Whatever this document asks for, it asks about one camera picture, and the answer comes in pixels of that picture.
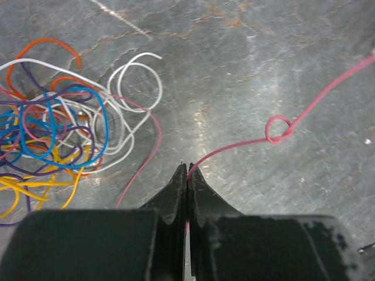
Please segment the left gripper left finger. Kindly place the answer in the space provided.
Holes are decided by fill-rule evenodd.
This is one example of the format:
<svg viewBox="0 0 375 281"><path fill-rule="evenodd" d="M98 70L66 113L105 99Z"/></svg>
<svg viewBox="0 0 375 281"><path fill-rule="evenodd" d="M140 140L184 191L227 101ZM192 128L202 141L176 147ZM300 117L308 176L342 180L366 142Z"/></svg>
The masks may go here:
<svg viewBox="0 0 375 281"><path fill-rule="evenodd" d="M179 165L166 186L139 208L137 258L142 272L138 280L184 279L186 176L186 165Z"/></svg>

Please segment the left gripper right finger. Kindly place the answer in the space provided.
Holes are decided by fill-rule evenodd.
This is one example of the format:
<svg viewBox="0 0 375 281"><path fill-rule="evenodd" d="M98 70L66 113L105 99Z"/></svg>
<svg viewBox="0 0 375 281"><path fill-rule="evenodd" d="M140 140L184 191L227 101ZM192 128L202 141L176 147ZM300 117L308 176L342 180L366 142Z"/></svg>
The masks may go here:
<svg viewBox="0 0 375 281"><path fill-rule="evenodd" d="M200 277L200 256L202 253L204 236L203 227L208 218L219 219L228 215L242 215L230 205L204 179L200 169L189 166L191 175L187 179L187 218L190 236L190 268L196 280Z"/></svg>

